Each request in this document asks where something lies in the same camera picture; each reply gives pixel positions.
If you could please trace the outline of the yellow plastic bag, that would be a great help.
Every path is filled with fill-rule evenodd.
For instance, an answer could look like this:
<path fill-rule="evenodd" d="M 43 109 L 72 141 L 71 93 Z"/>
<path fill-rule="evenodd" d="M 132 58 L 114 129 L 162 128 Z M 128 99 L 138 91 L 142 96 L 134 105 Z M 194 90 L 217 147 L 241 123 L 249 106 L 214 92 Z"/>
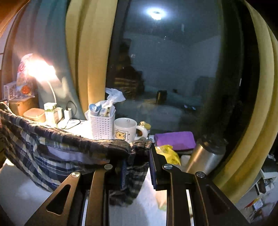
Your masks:
<path fill-rule="evenodd" d="M 173 150 L 171 145 L 162 145 L 155 147 L 156 152 L 160 155 L 163 155 L 166 158 L 167 163 L 173 165 L 180 165 L 181 161 L 178 154 Z"/>

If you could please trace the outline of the yellow curtain left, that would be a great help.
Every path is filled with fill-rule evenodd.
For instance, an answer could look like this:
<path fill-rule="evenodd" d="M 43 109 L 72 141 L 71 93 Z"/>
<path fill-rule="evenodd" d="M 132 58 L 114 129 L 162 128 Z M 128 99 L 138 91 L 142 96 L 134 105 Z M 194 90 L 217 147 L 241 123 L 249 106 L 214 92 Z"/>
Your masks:
<path fill-rule="evenodd" d="M 66 13 L 66 47 L 73 85 L 86 112 L 105 98 L 110 41 L 117 1 L 71 1 Z"/>

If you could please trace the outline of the white plastic bag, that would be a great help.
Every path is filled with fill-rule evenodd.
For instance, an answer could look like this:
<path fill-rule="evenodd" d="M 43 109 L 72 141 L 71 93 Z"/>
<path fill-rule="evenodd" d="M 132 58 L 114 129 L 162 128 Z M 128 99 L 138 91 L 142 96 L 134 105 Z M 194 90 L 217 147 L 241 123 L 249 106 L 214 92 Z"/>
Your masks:
<path fill-rule="evenodd" d="M 108 94 L 107 99 L 99 101 L 95 104 L 89 104 L 89 109 L 85 112 L 85 117 L 111 117 L 115 113 L 114 104 L 126 100 L 122 91 L 114 88 L 106 88 L 105 93 Z"/>

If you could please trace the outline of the yellow curtain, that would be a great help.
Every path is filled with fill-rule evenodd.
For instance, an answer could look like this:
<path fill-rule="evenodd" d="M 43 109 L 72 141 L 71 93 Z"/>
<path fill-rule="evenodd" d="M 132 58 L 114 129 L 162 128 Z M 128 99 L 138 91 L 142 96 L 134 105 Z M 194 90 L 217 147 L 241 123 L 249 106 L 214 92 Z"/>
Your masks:
<path fill-rule="evenodd" d="M 73 85 L 86 112 L 105 98 L 110 41 L 117 1 L 71 1 L 66 13 L 66 47 Z"/>
<path fill-rule="evenodd" d="M 277 137 L 277 38 L 247 1 L 222 1 L 224 38 L 212 122 L 228 141 L 213 181 L 237 203 Z"/>

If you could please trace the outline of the green white milk carton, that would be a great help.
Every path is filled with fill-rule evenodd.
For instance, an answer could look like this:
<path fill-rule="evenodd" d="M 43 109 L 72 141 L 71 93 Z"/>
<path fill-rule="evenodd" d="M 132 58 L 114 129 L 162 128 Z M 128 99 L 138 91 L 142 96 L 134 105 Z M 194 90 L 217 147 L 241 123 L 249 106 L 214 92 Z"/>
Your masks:
<path fill-rule="evenodd" d="M 45 118 L 48 125 L 55 126 L 58 122 L 56 103 L 47 102 L 44 104 Z"/>

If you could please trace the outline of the cardboard box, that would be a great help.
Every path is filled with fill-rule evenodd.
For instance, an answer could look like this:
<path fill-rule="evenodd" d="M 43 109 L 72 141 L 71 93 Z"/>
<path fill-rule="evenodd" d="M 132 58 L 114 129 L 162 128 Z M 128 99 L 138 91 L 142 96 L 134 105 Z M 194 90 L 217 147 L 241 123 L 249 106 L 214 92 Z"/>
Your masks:
<path fill-rule="evenodd" d="M 11 111 L 18 116 L 23 114 L 31 108 L 39 108 L 38 97 L 26 97 L 26 98 L 15 98 L 9 101 L 9 108 Z"/>

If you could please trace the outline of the white plastic basket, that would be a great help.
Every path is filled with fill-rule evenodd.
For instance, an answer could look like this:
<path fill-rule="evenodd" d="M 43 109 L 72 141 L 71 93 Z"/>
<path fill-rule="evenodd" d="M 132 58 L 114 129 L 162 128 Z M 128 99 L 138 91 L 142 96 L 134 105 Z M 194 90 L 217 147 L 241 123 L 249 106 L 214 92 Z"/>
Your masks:
<path fill-rule="evenodd" d="M 87 118 L 91 124 L 92 139 L 113 139 L 115 112 L 108 117 L 94 116 L 88 111 Z"/>

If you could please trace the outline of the white power strip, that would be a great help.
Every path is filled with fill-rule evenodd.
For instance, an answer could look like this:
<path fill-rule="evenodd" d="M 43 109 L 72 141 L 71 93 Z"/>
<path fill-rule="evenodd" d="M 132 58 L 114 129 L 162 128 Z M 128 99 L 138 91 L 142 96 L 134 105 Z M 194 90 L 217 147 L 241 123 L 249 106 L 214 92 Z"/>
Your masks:
<path fill-rule="evenodd" d="M 73 129 L 80 129 L 83 126 L 86 126 L 87 121 L 86 120 L 78 120 L 78 119 L 62 119 L 58 124 L 57 127 L 62 130 L 73 130 Z"/>

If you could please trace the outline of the snack chips bag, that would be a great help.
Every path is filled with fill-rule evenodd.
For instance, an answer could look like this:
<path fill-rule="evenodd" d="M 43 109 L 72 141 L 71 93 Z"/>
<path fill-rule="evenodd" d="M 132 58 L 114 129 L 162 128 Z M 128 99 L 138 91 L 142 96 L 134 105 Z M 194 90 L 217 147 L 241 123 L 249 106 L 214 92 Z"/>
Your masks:
<path fill-rule="evenodd" d="M 34 97 L 34 78 L 29 75 L 29 61 L 32 53 L 21 58 L 17 69 L 16 94 L 18 98 Z"/>

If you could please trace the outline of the brown plastic food container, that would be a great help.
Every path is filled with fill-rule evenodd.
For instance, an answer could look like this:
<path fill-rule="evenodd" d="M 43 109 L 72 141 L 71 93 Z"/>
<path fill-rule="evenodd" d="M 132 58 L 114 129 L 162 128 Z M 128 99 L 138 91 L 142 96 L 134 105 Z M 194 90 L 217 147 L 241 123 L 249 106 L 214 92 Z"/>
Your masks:
<path fill-rule="evenodd" d="M 45 110 L 40 108 L 31 108 L 24 112 L 23 117 L 34 122 L 44 123 L 46 121 Z"/>

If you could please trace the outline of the steel thermos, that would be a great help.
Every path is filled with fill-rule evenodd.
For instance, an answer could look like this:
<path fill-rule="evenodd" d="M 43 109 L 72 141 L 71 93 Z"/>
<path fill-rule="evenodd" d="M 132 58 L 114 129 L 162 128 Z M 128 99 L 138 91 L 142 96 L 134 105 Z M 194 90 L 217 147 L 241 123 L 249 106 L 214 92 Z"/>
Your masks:
<path fill-rule="evenodd" d="M 228 142 L 217 134 L 201 136 L 185 166 L 186 172 L 195 174 L 201 171 L 209 175 L 224 157 L 227 144 Z"/>

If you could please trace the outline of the white desk lamp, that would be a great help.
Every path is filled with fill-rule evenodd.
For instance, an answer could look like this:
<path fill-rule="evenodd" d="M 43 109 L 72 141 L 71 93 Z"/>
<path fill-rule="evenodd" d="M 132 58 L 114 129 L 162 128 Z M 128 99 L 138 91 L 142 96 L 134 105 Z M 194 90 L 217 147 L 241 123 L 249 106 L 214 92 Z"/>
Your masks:
<path fill-rule="evenodd" d="M 39 83 L 48 84 L 53 96 L 52 103 L 56 103 L 56 109 L 57 109 L 57 100 L 56 100 L 55 91 L 50 83 L 50 81 L 56 77 L 55 68 L 52 65 L 49 65 L 46 61 L 32 55 L 32 59 L 29 61 L 29 75 L 35 78 L 35 80 L 37 80 Z M 57 113 L 58 113 L 58 122 L 59 122 L 60 120 L 59 110 L 57 110 Z"/>

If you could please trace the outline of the small illustrated carton box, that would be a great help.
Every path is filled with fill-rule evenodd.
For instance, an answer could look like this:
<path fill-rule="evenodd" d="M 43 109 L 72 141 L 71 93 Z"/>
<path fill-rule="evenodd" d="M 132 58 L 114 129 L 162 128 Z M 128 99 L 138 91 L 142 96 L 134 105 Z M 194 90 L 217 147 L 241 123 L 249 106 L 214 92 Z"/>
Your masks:
<path fill-rule="evenodd" d="M 16 94 L 17 82 L 10 82 L 3 86 L 3 98 L 11 100 L 17 97 Z"/>

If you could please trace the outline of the plaid pajama pants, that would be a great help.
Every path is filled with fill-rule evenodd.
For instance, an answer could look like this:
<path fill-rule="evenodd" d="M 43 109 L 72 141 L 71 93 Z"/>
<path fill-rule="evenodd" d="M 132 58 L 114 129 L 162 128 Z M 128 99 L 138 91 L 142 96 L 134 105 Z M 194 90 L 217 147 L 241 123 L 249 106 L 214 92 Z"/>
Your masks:
<path fill-rule="evenodd" d="M 37 186 L 53 192 L 72 172 L 88 174 L 112 164 L 116 172 L 110 204 L 131 205 L 140 193 L 149 167 L 150 140 L 91 140 L 17 116 L 5 103 L 1 123 L 5 156 Z"/>

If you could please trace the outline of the yellow curtain right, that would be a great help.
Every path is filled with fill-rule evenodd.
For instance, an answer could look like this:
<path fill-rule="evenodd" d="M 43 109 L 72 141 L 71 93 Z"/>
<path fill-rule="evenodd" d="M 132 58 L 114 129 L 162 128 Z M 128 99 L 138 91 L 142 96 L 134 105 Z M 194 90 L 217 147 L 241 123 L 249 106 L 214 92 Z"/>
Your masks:
<path fill-rule="evenodd" d="M 277 137 L 277 38 L 247 1 L 222 1 L 224 38 L 212 122 L 228 141 L 213 181 L 237 203 Z"/>

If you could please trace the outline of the white bear mug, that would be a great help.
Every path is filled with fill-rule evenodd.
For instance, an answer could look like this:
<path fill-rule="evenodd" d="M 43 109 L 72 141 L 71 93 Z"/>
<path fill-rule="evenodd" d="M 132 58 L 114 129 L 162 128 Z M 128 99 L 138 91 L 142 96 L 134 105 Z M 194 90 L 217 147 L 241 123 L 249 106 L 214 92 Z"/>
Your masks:
<path fill-rule="evenodd" d="M 117 118 L 114 120 L 114 139 L 124 140 L 128 143 L 140 138 L 148 138 L 148 131 L 130 118 Z"/>

